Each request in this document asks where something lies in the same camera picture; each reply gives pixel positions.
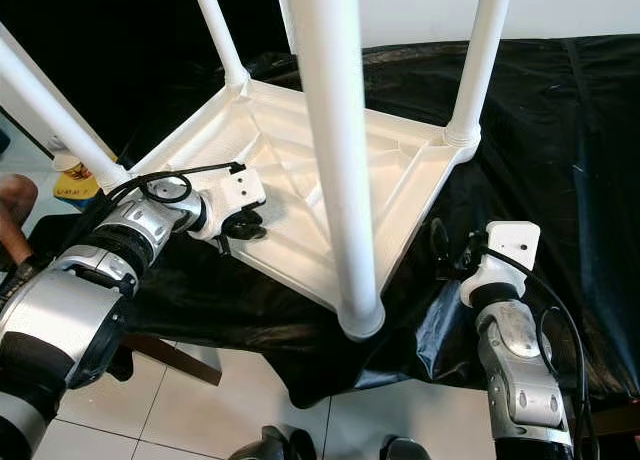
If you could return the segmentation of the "brown wooden table leg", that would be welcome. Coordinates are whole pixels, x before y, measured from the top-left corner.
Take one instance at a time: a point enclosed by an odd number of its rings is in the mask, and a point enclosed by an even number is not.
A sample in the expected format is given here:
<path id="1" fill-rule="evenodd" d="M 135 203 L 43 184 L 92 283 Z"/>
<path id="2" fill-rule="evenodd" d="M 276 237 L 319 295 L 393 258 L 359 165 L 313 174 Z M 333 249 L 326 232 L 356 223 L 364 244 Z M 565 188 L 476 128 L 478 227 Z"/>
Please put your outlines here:
<path id="1" fill-rule="evenodd" d="M 594 411 L 591 422 L 594 424 L 596 437 L 613 434 L 640 436 L 640 399 L 614 408 Z"/>
<path id="2" fill-rule="evenodd" d="M 145 335 L 125 335 L 122 345 L 140 352 L 147 358 L 160 361 L 166 367 L 179 370 L 179 372 L 186 373 L 187 376 L 212 384 L 212 386 L 219 386 L 221 378 L 223 378 L 223 372 L 219 367 L 196 358 L 196 356 L 179 349 L 175 345 L 168 344 L 161 338 Z"/>

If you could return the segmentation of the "dark grey robot leg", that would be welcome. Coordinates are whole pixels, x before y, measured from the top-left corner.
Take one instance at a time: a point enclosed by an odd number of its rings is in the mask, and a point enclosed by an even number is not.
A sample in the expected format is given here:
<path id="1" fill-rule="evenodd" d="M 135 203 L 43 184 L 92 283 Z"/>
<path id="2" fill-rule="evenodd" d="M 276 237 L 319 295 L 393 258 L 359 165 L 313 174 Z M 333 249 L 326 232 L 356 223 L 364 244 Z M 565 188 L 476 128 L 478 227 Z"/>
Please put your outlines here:
<path id="1" fill-rule="evenodd" d="M 265 425 L 259 441 L 238 448 L 227 460 L 317 460 L 317 451 L 307 431 Z"/>
<path id="2" fill-rule="evenodd" d="M 388 436 L 379 450 L 379 460 L 431 460 L 429 451 L 412 438 Z"/>

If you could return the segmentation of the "dark grey robot left leg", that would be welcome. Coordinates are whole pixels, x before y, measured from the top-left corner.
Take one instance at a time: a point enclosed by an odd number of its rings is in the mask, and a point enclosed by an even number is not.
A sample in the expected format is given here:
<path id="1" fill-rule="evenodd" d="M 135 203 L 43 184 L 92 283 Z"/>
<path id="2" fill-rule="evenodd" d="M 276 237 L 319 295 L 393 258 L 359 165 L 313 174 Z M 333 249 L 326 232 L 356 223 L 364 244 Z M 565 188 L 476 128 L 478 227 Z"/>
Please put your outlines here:
<path id="1" fill-rule="evenodd" d="M 227 460 L 317 460 L 317 451 L 307 431 L 265 425 L 259 441 L 238 448 Z"/>

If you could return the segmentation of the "dark grey robot right leg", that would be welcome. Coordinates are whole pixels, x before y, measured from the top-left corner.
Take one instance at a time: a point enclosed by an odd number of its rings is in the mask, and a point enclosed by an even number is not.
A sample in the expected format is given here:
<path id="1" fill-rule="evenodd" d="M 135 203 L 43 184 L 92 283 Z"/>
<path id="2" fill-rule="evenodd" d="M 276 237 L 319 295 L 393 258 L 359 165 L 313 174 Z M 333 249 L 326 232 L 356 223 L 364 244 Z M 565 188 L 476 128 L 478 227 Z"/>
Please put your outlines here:
<path id="1" fill-rule="evenodd" d="M 379 450 L 379 460 L 431 460 L 429 451 L 412 438 L 388 436 Z"/>

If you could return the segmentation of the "white plastic table top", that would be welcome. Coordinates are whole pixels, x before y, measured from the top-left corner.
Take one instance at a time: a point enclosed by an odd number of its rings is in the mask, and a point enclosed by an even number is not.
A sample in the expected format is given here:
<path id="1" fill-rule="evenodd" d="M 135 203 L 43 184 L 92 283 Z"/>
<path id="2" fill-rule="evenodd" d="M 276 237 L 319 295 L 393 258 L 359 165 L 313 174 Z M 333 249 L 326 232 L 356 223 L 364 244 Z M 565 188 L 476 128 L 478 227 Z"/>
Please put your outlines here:
<path id="1" fill-rule="evenodd" d="M 452 169 L 474 158 L 477 141 L 449 143 L 443 127 L 371 109 L 365 125 L 372 268 L 384 288 Z M 255 169 L 266 195 L 265 236 L 230 242 L 234 258 L 333 310 L 352 340 L 374 336 L 387 317 L 383 303 L 349 303 L 340 292 L 305 95 L 257 80 L 220 90 L 132 173 L 189 169 L 192 184 L 207 190 L 218 181 L 201 168 L 227 162 Z"/>

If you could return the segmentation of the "white plastic table leg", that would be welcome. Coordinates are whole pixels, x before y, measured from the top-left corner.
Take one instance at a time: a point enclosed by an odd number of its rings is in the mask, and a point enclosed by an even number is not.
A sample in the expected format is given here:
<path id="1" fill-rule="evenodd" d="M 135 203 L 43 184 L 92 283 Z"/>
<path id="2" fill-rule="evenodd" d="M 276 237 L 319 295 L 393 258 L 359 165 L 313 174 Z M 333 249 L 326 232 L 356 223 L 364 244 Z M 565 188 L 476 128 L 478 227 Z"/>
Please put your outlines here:
<path id="1" fill-rule="evenodd" d="M 497 50 L 509 0 L 479 0 L 468 39 L 465 63 L 451 120 L 442 139 L 447 145 L 474 154 L 481 141 L 480 117 L 486 90 L 492 80 Z"/>
<path id="2" fill-rule="evenodd" d="M 197 2 L 221 66 L 224 68 L 225 85 L 230 89 L 241 90 L 250 80 L 250 73 L 243 66 L 220 4 L 218 0 L 197 0 Z"/>
<path id="3" fill-rule="evenodd" d="M 116 163 L 101 137 L 5 26 L 0 27 L 0 38 L 0 100 L 5 113 L 37 143 L 76 158 L 105 191 L 131 180 L 131 173 Z"/>
<path id="4" fill-rule="evenodd" d="M 365 341 L 385 319 L 372 231 L 358 0 L 288 0 L 335 260 L 340 328 Z"/>

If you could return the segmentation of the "black plastic table cover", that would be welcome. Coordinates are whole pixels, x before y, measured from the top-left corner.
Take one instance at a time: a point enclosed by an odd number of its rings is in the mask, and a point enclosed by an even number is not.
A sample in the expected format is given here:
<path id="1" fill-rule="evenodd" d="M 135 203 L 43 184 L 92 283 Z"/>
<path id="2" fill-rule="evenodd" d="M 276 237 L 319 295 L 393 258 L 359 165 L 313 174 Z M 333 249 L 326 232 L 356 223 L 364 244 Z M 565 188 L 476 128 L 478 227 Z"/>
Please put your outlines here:
<path id="1" fill-rule="evenodd" d="M 367 111 L 444 128 L 465 59 L 461 41 L 364 54 Z M 225 88 L 211 48 L 124 64 L 102 52 L 60 59 L 55 88 L 125 169 Z M 301 91 L 296 59 L 247 63 L 251 80 Z M 640 399 L 640 35 L 504 40 L 480 117 L 474 158 L 457 164 L 387 287 L 383 327 L 351 340 L 337 314 L 178 233 L 143 274 L 129 327 L 140 335 L 260 352 L 297 408 L 408 378 L 483 390 L 476 314 L 462 280 L 435 276 L 429 222 L 451 254 L 493 221 L 538 224 L 531 309 L 559 306 L 544 331 L 558 377 L 594 408 Z"/>

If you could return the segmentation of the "yellow and blue box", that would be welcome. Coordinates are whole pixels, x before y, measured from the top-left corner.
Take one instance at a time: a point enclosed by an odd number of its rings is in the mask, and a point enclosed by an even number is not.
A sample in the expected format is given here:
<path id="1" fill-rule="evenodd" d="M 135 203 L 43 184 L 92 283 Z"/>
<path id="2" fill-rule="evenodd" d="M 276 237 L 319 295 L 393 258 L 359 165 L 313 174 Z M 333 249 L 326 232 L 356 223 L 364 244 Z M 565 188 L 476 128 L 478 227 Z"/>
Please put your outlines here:
<path id="1" fill-rule="evenodd" d="M 52 186 L 55 199 L 64 201 L 77 210 L 87 208 L 93 200 L 99 198 L 100 192 L 101 187 L 96 177 L 82 163 L 61 171 Z"/>

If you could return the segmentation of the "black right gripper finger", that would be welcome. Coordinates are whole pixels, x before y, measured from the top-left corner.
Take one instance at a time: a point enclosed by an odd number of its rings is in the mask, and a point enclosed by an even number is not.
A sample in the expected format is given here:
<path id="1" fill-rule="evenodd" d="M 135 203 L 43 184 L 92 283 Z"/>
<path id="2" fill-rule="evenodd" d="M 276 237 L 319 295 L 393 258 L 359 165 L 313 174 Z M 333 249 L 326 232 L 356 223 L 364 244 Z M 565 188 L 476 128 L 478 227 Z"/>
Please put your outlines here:
<path id="1" fill-rule="evenodd" d="M 452 276 L 451 240 L 448 228 L 440 218 L 431 218 L 429 222 L 429 244 L 435 276 Z"/>

